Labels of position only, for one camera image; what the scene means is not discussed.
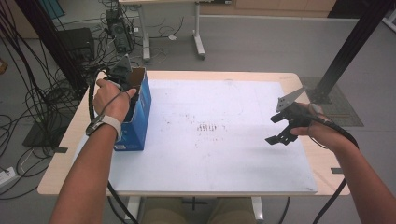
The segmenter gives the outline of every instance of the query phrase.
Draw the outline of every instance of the white wristwatch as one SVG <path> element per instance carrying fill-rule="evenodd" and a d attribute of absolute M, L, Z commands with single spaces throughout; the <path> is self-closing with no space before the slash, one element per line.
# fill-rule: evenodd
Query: white wristwatch
<path fill-rule="evenodd" d="M 93 119 L 90 125 L 88 125 L 87 129 L 85 130 L 85 134 L 90 136 L 104 123 L 109 124 L 116 129 L 117 141 L 119 141 L 121 139 L 121 124 L 117 119 L 107 115 L 99 115 L 95 119 Z"/>

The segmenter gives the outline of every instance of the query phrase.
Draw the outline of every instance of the power strip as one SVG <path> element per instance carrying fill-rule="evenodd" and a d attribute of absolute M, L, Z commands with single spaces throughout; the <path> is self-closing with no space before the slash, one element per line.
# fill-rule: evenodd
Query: power strip
<path fill-rule="evenodd" d="M 0 173 L 0 188 L 11 182 L 13 179 L 17 178 L 15 175 L 14 168 L 9 167 L 7 171 L 3 171 Z"/>

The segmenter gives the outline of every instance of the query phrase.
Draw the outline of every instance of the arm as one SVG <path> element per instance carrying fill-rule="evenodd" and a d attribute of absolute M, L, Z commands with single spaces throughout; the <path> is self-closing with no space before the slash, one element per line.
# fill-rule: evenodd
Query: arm
<path fill-rule="evenodd" d="M 120 91 L 110 82 L 99 79 L 93 105 L 101 113 L 105 105 Z M 108 105 L 106 115 L 123 122 L 129 109 L 129 96 L 135 90 L 119 95 Z M 49 223 L 101 223 L 111 155 L 116 130 L 103 124 L 88 138 L 67 175 Z"/>
<path fill-rule="evenodd" d="M 308 128 L 295 128 L 290 132 L 308 135 Z M 396 220 L 396 198 L 358 148 L 340 133 L 316 122 L 311 124 L 309 132 L 338 159 L 361 223 L 393 223 Z"/>

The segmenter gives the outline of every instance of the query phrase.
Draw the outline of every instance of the forearm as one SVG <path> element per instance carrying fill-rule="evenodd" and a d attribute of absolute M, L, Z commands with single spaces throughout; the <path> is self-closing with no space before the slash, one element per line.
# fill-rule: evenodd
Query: forearm
<path fill-rule="evenodd" d="M 392 223 L 396 199 L 352 143 L 332 148 L 343 169 L 362 223 Z"/>
<path fill-rule="evenodd" d="M 106 124 L 90 136 L 64 181 L 50 223 L 101 222 L 116 137 Z"/>

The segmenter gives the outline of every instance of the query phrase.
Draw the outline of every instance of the blue box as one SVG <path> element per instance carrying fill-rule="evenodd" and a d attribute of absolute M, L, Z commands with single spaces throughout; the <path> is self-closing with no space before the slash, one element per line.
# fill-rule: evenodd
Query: blue box
<path fill-rule="evenodd" d="M 116 142 L 116 151 L 141 151 L 145 148 L 146 132 L 151 108 L 151 93 L 146 68 L 133 68 L 128 84 L 137 90 L 131 107 L 121 124 L 121 140 Z"/>

